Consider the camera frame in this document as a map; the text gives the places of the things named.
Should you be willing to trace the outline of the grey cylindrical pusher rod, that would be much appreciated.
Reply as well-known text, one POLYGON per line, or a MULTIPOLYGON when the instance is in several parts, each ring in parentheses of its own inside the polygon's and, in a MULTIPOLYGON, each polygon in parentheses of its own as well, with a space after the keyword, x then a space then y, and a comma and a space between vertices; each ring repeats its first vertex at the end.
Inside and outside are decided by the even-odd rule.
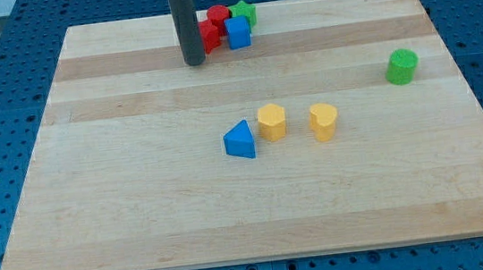
POLYGON ((184 62, 198 66, 205 59, 205 48, 193 0, 168 0, 184 62))

